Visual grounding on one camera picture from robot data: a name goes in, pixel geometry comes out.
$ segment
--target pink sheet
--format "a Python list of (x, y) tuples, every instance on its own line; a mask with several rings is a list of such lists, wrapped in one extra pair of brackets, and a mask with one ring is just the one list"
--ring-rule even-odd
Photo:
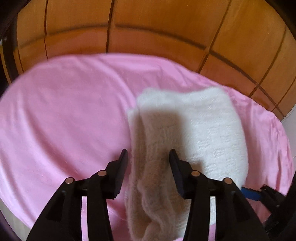
[[(275, 115), (234, 89), (172, 61), (152, 56), (63, 56), (23, 74), (0, 101), (0, 198), (27, 226), (66, 177), (90, 177), (131, 142), (126, 111), (147, 87), (179, 92), (220, 86), (244, 127), (249, 155), (246, 187), (267, 184), (286, 194), (293, 177), (289, 141)], [(108, 201), (115, 240), (129, 240), (124, 195)], [(253, 208), (264, 220), (268, 212)], [(86, 206), (83, 202), (83, 215)], [(86, 221), (82, 221), (87, 240)]]

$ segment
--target towel fold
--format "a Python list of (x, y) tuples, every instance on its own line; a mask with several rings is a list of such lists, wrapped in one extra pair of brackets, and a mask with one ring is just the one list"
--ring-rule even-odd
[[(192, 93), (147, 89), (128, 113), (132, 167), (126, 198), (133, 241), (171, 241), (185, 232), (191, 200), (177, 193), (168, 154), (208, 178), (230, 177), (241, 187), (248, 172), (240, 119), (219, 88)], [(211, 200), (210, 224), (215, 223)]]

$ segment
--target white towel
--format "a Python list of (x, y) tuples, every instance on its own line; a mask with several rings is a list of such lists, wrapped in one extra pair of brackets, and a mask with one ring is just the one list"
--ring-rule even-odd
[[(230, 177), (238, 187), (244, 184), (244, 133), (221, 89), (186, 94), (147, 89), (128, 117), (132, 168), (126, 209), (133, 241), (171, 241), (184, 235), (191, 200), (177, 193), (168, 160), (172, 148), (208, 178)], [(210, 224), (214, 223), (211, 202)]]

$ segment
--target pink cloth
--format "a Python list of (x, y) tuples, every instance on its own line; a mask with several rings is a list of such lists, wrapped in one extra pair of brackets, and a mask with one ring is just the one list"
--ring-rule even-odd
[[(0, 198), (27, 226), (64, 181), (90, 177), (131, 150), (126, 111), (147, 87), (179, 92), (220, 86), (244, 127), (249, 155), (246, 187), (267, 184), (286, 194), (292, 181), (289, 141), (275, 115), (234, 89), (172, 61), (152, 56), (63, 56), (20, 76), (0, 102)], [(108, 200), (115, 240), (129, 240), (124, 195)], [(264, 220), (268, 212), (252, 203)], [(86, 206), (83, 203), (83, 216)], [(87, 240), (86, 222), (82, 221)]]

